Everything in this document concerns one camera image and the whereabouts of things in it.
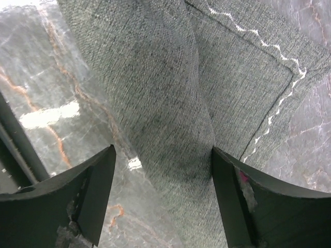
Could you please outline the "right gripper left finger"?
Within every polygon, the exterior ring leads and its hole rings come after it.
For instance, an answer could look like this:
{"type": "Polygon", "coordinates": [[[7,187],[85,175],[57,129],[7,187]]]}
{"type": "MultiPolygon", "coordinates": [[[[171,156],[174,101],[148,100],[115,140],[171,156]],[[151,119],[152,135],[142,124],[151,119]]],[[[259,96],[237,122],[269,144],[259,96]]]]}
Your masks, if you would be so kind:
{"type": "Polygon", "coordinates": [[[115,162],[110,145],[57,176],[1,194],[1,247],[98,246],[115,162]]]}

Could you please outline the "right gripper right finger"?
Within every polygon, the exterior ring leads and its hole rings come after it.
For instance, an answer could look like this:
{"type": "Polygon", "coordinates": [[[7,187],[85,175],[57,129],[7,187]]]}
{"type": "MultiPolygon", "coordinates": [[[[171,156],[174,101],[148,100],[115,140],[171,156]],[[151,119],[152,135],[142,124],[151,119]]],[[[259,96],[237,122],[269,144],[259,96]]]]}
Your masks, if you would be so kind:
{"type": "Polygon", "coordinates": [[[212,177],[228,247],[330,247],[330,194],[261,172],[214,147],[212,177]]]}

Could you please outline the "grey cloth napkin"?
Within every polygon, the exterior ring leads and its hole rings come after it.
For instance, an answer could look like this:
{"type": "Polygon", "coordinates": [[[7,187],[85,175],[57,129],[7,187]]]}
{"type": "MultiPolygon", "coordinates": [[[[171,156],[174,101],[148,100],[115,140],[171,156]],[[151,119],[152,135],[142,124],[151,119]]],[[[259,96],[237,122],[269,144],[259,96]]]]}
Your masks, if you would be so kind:
{"type": "Polygon", "coordinates": [[[226,247],[213,147],[262,168],[328,51],[255,1],[59,1],[186,247],[226,247]]]}

